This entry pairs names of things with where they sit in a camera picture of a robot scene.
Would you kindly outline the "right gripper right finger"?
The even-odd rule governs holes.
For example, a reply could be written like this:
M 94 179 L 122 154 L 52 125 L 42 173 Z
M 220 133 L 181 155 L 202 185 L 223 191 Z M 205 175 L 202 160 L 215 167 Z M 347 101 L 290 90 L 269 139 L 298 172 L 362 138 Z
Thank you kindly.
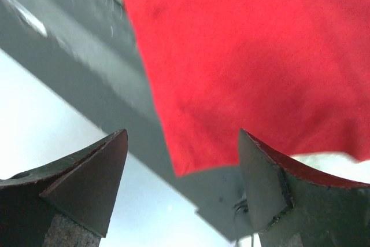
M 245 130 L 238 153 L 251 229 L 262 246 L 369 245 L 369 184 L 309 167 Z

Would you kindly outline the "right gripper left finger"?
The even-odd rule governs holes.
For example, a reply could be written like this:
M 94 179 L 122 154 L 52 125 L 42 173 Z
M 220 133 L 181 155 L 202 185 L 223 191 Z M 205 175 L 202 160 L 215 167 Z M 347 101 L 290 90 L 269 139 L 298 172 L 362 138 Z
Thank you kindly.
M 128 152 L 126 130 L 1 180 L 2 246 L 98 246 Z

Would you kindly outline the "red t shirt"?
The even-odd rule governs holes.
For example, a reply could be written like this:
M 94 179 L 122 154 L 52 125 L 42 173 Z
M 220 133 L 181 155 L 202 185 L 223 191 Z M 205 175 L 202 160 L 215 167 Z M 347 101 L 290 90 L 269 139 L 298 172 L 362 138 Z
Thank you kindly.
M 285 155 L 369 159 L 369 0 L 124 0 L 176 175 Z

